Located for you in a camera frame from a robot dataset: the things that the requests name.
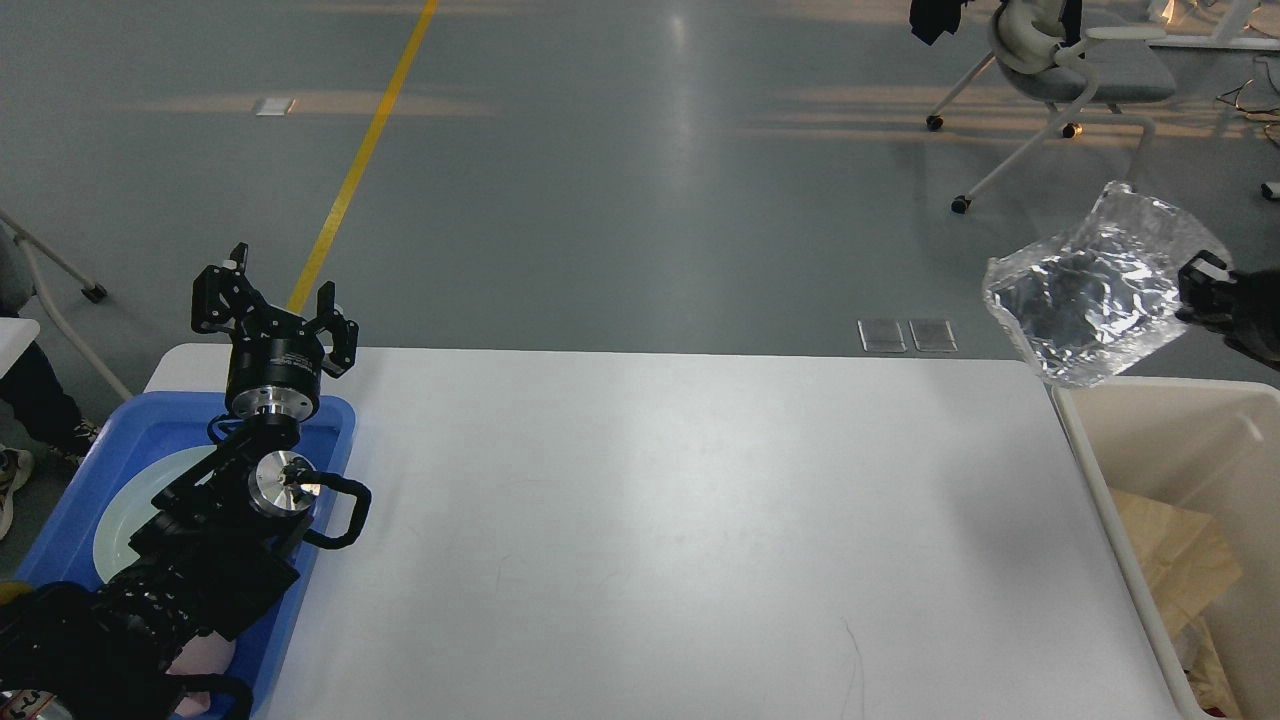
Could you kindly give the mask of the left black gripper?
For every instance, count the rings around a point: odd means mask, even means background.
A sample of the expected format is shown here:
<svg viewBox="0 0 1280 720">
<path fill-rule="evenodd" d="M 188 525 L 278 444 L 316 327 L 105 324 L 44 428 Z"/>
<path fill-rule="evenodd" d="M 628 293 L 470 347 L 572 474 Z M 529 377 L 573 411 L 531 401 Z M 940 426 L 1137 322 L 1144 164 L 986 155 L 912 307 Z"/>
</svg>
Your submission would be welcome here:
<svg viewBox="0 0 1280 720">
<path fill-rule="evenodd" d="M 268 301 L 246 275 L 248 250 L 237 243 L 225 261 L 195 278 L 189 327 L 198 334 L 230 336 L 225 407 L 232 416 L 275 413 L 308 420 L 319 406 L 320 372 L 339 378 L 355 365 L 358 323 L 338 306 L 337 283 L 325 282 L 303 333 L 271 337 Z M 326 352 L 319 341 L 324 333 L 332 340 Z"/>
</svg>

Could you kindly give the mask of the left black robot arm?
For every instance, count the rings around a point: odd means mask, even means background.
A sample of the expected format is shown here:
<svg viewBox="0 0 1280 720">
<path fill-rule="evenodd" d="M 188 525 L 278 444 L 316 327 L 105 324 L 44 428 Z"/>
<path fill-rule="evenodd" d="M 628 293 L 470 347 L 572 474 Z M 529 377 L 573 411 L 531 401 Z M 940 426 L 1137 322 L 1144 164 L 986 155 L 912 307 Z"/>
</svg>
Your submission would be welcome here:
<svg viewBox="0 0 1280 720">
<path fill-rule="evenodd" d="M 300 582 L 301 544 L 340 550 L 364 532 L 372 493 L 297 451 L 321 407 L 323 375 L 355 365 L 358 325 L 317 292 L 307 319 L 247 279 L 246 243 L 193 283 L 191 325 L 230 337 L 224 413 L 212 443 L 150 500 L 131 534 L 134 560 L 88 589 L 69 580 L 3 605 L 5 719 L 168 719 L 188 694 L 221 694 L 229 719 L 253 691 L 225 673 L 175 674 L 193 639 L 233 641 Z"/>
</svg>

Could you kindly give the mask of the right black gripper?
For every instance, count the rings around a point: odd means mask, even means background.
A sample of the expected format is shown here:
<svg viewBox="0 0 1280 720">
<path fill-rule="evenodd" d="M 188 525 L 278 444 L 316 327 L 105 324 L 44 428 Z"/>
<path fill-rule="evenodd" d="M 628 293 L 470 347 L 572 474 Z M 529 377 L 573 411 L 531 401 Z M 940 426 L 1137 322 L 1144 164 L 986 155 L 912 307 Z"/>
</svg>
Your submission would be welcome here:
<svg viewBox="0 0 1280 720">
<path fill-rule="evenodd" d="M 1235 272 L 1201 250 L 1178 272 L 1175 318 L 1224 336 L 1229 348 L 1279 370 L 1279 270 Z"/>
</svg>

